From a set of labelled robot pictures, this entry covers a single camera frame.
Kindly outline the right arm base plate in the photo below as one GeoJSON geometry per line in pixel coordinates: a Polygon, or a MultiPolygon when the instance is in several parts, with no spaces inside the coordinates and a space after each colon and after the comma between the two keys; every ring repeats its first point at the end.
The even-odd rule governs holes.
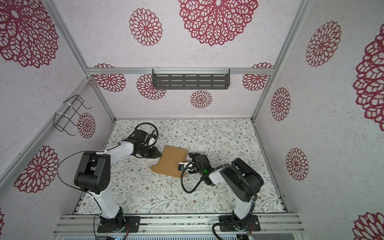
{"type": "Polygon", "coordinates": [[[233,216],[219,216],[220,231],[221,232],[259,232],[261,225],[256,215],[246,217],[240,223],[237,217],[233,216]]]}

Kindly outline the brown cardboard box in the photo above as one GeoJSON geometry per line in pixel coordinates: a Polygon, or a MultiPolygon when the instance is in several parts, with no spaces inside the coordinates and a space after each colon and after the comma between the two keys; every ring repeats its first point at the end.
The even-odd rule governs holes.
{"type": "Polygon", "coordinates": [[[180,178],[182,171],[179,171],[179,163],[183,163],[188,155],[188,150],[166,146],[162,157],[157,165],[151,166],[151,171],[156,174],[180,178]]]}

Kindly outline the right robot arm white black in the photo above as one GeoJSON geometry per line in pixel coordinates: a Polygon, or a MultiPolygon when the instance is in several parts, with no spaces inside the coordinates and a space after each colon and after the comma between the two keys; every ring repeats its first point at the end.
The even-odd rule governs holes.
{"type": "Polygon", "coordinates": [[[253,214],[258,193],[264,185],[261,175],[240,158],[234,159],[229,164],[213,168],[206,155],[189,153],[188,156],[191,160],[185,164],[181,176],[184,192],[193,193],[202,182],[208,186],[226,183],[236,196],[236,205],[232,212],[234,222],[248,221],[253,214]],[[192,190],[187,190],[184,187],[183,176],[185,172],[201,175],[200,180],[192,190]]]}

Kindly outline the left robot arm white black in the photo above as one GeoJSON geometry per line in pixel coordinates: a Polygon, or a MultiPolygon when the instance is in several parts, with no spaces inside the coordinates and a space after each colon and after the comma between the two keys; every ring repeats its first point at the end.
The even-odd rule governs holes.
{"type": "Polygon", "coordinates": [[[134,129],[132,134],[115,147],[83,153],[74,184],[89,193],[100,208],[99,233],[119,233],[128,229],[123,209],[116,203],[110,191],[112,164],[128,156],[140,159],[160,158],[162,153],[155,146],[158,136],[158,129],[154,129],[151,134],[134,129]]]}

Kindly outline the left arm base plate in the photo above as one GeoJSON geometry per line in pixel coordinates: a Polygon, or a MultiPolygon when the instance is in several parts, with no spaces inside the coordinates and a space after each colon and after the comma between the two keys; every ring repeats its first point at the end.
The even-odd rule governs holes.
{"type": "Polygon", "coordinates": [[[137,233],[141,218],[139,216],[106,219],[100,217],[97,233],[137,233]]]}

